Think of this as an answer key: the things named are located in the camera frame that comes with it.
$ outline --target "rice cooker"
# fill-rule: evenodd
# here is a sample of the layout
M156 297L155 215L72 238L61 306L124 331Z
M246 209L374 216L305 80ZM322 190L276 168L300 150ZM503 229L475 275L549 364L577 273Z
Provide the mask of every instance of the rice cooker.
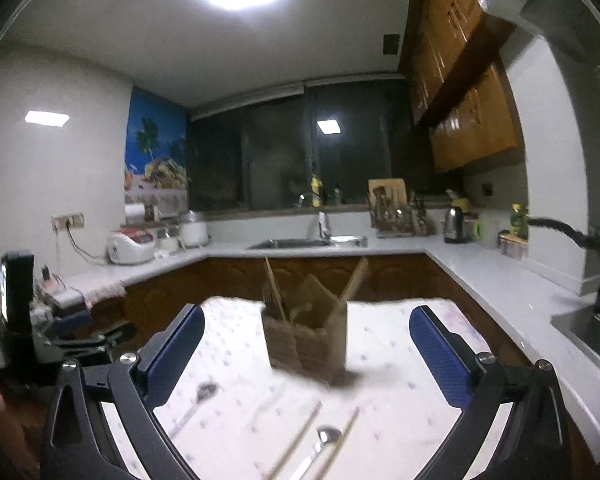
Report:
M206 222L200 213L187 211L180 213L180 243L184 248L202 247L209 243Z
M122 228L109 234L107 251L115 264L142 264L154 258L155 239L149 231Z

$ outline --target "wall socket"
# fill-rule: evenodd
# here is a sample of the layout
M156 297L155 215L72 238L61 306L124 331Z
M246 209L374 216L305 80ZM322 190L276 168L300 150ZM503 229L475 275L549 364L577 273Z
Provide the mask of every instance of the wall socket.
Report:
M51 217L51 228L57 233L66 230L66 223L69 222L71 229L82 229L84 227L84 215L82 213L71 213L62 216Z

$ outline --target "chopsticks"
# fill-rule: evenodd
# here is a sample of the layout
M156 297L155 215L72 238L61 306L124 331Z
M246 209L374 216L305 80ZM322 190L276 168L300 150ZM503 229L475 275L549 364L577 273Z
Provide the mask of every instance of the chopsticks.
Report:
M298 448L298 445L302 441L304 434L309 430L311 425L314 423L315 417L318 416L318 413L320 413L321 408L322 408L322 403L319 400L317 402L317 404L315 405L315 407L312 409L312 412L309 415L309 418L306 420L304 426L300 429L300 431L298 431L298 434L296 434L294 439L291 441L291 444L289 444L289 446L286 448L286 450L282 454L282 456L278 459L278 461L273 466L273 468L271 469L269 474L267 474L267 476L265 477L265 480L273 480L276 476L278 476L280 474L280 471L285 466L286 462L288 462L288 460L291 458L291 455L293 455L296 448Z
M351 433L353 425L355 424L356 420L358 420L359 415L360 415L360 407L357 407L356 411L353 412L353 415L351 415L351 418L349 419L346 428L342 432L342 435L336 442L335 447L333 448L333 451L331 451L329 458L322 465L322 467L320 468L320 471L318 471L318 474L316 476L314 476L314 480L322 480L327 475L327 473L329 472L329 469L331 468L331 465L333 465L333 462L335 462L336 457L338 456L338 453L340 452L340 449L342 448L342 446L344 446L344 443L345 443L347 437L349 436L349 433Z

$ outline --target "white tablecloth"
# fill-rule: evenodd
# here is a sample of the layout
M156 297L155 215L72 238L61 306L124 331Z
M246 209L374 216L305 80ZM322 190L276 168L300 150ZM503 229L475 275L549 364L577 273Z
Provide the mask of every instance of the white tablecloth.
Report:
M174 444L202 480L260 480L275 464L320 400L322 409L282 470L288 478L317 439L315 427L344 429L356 407L361 413L327 478L408 480L427 463L460 410L450 407L411 340L411 311L426 303L475 351L488 351L455 304L445 300L349 303L347 374L339 387L272 370L260 320L261 303L211 298L202 307L205 335L168 402L155 415L169 433L196 401L198 385L219 384L200 404ZM129 471L148 478L112 404L107 420ZM484 470L510 406L502 406L467 478ZM319 469L312 466L306 478Z

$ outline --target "power cord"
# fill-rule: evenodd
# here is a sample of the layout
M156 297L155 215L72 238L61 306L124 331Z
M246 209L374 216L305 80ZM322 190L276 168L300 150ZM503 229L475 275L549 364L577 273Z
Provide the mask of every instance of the power cord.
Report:
M75 243L74 236L71 234L71 227L70 227L68 220L66 221L66 232L69 235L69 240L71 241L71 245L74 248L74 251L77 252L78 254L80 254L80 256L82 256L82 257L88 256L92 260L100 260L103 262L105 262L107 260L106 257L104 257L104 256L94 256L93 254L88 253L83 248L78 246L77 243Z

